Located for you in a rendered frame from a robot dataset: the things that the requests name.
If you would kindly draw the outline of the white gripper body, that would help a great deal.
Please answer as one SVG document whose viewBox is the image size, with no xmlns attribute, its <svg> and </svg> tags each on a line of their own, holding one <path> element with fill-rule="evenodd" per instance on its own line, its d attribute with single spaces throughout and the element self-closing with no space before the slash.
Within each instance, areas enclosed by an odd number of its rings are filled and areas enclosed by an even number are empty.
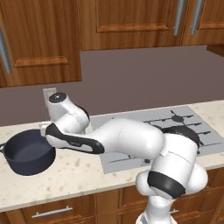
<svg viewBox="0 0 224 224">
<path fill-rule="evenodd" d="M 41 122 L 39 124 L 40 134 L 42 137 L 46 135 L 46 128 L 48 127 L 48 125 L 49 125 L 48 122 Z"/>
</svg>

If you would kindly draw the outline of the dark blue cooking pot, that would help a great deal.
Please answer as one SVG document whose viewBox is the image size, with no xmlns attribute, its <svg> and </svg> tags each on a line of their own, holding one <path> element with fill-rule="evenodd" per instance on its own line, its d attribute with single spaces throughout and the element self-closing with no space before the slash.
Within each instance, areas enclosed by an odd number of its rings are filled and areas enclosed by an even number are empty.
<svg viewBox="0 0 224 224">
<path fill-rule="evenodd" d="M 41 136 L 39 129 L 17 133 L 7 142 L 0 143 L 10 168 L 19 175 L 31 176 L 48 169 L 56 158 L 56 150 Z"/>
</svg>

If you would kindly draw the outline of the wooden drawer front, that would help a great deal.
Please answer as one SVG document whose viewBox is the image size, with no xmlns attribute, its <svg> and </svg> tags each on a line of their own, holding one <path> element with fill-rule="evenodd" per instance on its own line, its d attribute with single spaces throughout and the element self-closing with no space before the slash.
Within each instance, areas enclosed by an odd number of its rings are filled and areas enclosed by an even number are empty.
<svg viewBox="0 0 224 224">
<path fill-rule="evenodd" d="M 121 224 L 135 224 L 146 204 L 147 197 L 141 195 L 134 186 L 123 188 Z"/>
<path fill-rule="evenodd" d="M 73 210 L 33 219 L 36 213 L 44 213 L 70 206 Z M 95 224 L 95 210 L 92 196 L 64 199 L 22 209 L 27 224 Z"/>
</svg>

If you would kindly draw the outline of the grey hob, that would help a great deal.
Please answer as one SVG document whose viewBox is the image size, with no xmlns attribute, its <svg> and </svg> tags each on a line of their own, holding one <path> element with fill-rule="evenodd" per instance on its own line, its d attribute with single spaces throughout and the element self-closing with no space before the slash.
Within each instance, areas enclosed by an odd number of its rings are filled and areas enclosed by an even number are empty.
<svg viewBox="0 0 224 224">
<path fill-rule="evenodd" d="M 199 144 L 200 155 L 197 155 L 198 157 L 224 152 L 224 137 L 187 106 L 95 115 L 90 118 L 92 129 L 96 130 L 104 123 L 118 118 L 148 123 L 161 130 L 169 130 L 173 126 L 181 127 L 181 129 L 190 129 L 194 132 L 194 137 Z M 150 161 L 150 164 L 145 164 L 144 159 L 116 152 L 102 154 L 100 155 L 100 159 L 105 174 L 152 164 L 152 161 Z"/>
</svg>

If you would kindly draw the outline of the wooden base cupboard front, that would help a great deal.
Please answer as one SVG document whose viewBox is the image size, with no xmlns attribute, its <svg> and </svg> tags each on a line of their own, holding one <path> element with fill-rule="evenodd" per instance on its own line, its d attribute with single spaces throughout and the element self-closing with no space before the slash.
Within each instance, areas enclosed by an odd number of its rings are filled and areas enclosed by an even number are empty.
<svg viewBox="0 0 224 224">
<path fill-rule="evenodd" d="M 221 217 L 224 220 L 224 167 L 209 170 L 208 177 L 202 212 L 213 212 L 206 224 L 216 224 Z"/>
</svg>

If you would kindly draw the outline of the pale grey wall socket plate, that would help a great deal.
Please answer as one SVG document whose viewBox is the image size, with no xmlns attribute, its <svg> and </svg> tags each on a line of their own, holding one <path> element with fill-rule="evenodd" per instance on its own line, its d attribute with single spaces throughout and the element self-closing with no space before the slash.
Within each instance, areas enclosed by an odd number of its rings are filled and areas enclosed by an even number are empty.
<svg viewBox="0 0 224 224">
<path fill-rule="evenodd" d="M 52 88 L 44 88 L 43 89 L 43 95 L 44 95 L 44 99 L 45 99 L 45 106 L 48 110 L 48 114 L 50 116 L 50 120 L 53 121 L 53 111 L 52 111 L 52 106 L 50 104 L 50 96 L 55 94 L 57 92 L 57 88 L 56 87 L 52 87 Z"/>
</svg>

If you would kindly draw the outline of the large wooden wall cupboard door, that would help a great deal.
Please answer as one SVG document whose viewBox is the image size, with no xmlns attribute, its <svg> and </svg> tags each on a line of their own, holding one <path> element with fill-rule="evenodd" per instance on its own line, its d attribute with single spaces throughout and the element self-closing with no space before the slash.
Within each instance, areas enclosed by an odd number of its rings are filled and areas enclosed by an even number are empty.
<svg viewBox="0 0 224 224">
<path fill-rule="evenodd" d="M 9 87 L 81 80 L 77 0 L 0 0 Z"/>
</svg>

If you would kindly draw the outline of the wide wooden wall cupboard door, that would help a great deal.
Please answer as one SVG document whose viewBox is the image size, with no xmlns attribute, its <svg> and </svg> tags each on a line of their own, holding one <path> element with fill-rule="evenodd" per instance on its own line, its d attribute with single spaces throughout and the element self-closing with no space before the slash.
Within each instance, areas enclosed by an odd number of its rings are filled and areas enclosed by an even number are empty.
<svg viewBox="0 0 224 224">
<path fill-rule="evenodd" d="M 81 49 L 176 46 L 179 0 L 78 0 Z"/>
</svg>

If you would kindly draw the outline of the narrow wooden wall cupboard door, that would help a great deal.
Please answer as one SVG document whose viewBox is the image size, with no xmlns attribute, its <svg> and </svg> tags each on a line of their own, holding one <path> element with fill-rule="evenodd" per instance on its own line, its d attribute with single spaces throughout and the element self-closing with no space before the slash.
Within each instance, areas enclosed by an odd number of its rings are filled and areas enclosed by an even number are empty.
<svg viewBox="0 0 224 224">
<path fill-rule="evenodd" d="M 224 44 L 224 0 L 203 0 L 199 22 L 191 35 L 196 0 L 187 0 L 184 15 L 182 46 Z"/>
</svg>

